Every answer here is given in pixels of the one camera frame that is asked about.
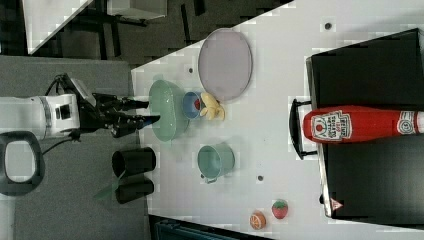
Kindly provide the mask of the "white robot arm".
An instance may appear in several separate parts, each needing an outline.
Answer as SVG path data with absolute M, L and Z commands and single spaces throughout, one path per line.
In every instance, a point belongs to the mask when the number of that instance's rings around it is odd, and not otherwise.
M 23 196 L 45 176 L 44 140 L 60 144 L 81 135 L 110 129 L 119 138 L 157 122 L 158 115 L 127 115 L 149 103 L 98 94 L 92 99 L 74 94 L 3 97 L 1 99 L 1 193 Z

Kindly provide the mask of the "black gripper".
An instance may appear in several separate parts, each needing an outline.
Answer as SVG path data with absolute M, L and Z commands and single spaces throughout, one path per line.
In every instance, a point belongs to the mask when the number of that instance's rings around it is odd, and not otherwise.
M 92 133 L 98 129 L 107 129 L 113 124 L 113 119 L 105 112 L 100 110 L 102 104 L 106 105 L 117 99 L 116 95 L 95 93 L 94 99 L 96 104 L 92 105 L 88 100 L 83 97 L 77 98 L 80 132 L 82 134 Z M 148 101 L 134 100 L 127 97 L 118 100 L 116 109 L 118 111 L 128 111 L 135 109 L 147 109 L 149 106 Z M 152 125 L 160 119 L 159 115 L 156 116 L 141 116 L 135 115 L 130 117 L 119 117 L 117 122 L 113 124 L 113 137 L 120 138 L 143 129 L 146 126 Z

